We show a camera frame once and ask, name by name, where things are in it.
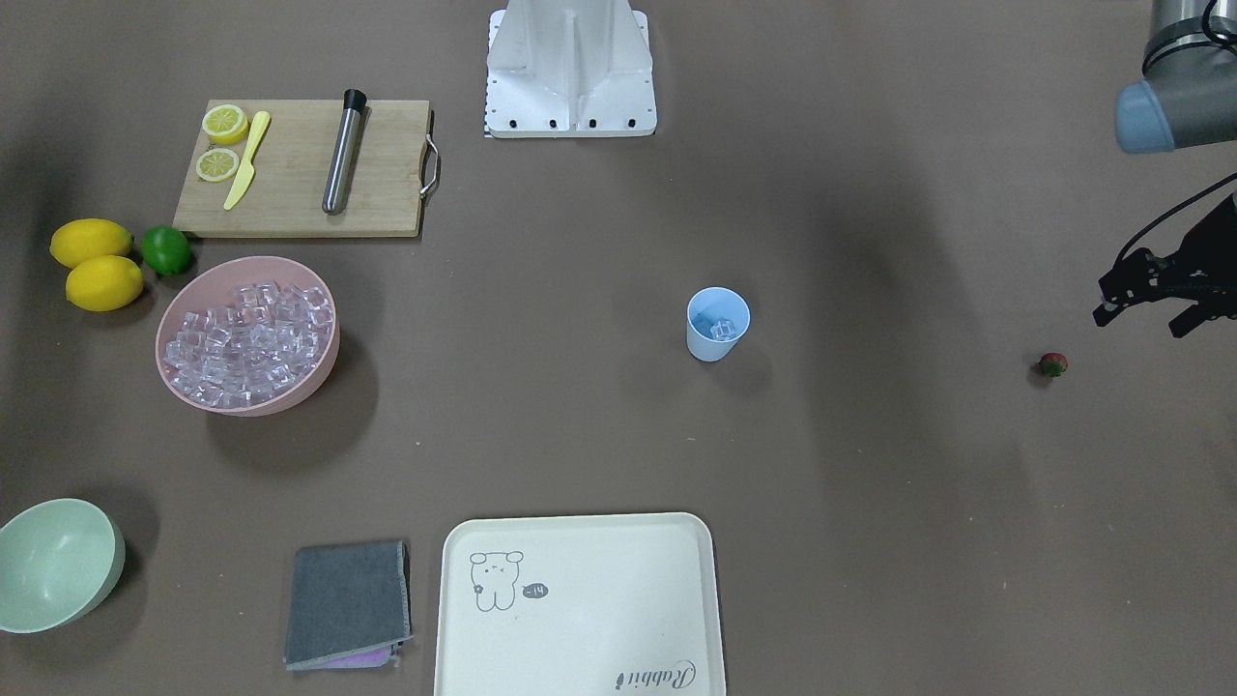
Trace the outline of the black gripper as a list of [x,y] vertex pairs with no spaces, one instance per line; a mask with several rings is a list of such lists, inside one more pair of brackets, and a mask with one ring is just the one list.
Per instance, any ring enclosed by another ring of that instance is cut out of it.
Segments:
[[1236,210],[1235,195],[1223,198],[1212,211],[1184,235],[1180,247],[1158,256],[1136,248],[1117,261],[1098,281],[1102,300],[1092,318],[1100,329],[1124,309],[1165,299],[1192,300],[1169,321],[1171,336],[1181,337],[1206,321],[1236,316]]

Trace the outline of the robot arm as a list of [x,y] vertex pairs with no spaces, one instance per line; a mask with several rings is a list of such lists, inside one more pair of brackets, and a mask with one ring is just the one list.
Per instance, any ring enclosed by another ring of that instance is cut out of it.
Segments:
[[[1141,80],[1116,99],[1116,141],[1127,155],[1159,155],[1236,137],[1235,2],[1154,1],[1141,57]],[[1136,244],[1206,195],[1227,189],[1218,206],[1184,234],[1176,251]],[[1189,300],[1169,321],[1180,337],[1207,321],[1236,316],[1235,176],[1195,193],[1132,235],[1098,279],[1094,321],[1105,328],[1136,305]]]

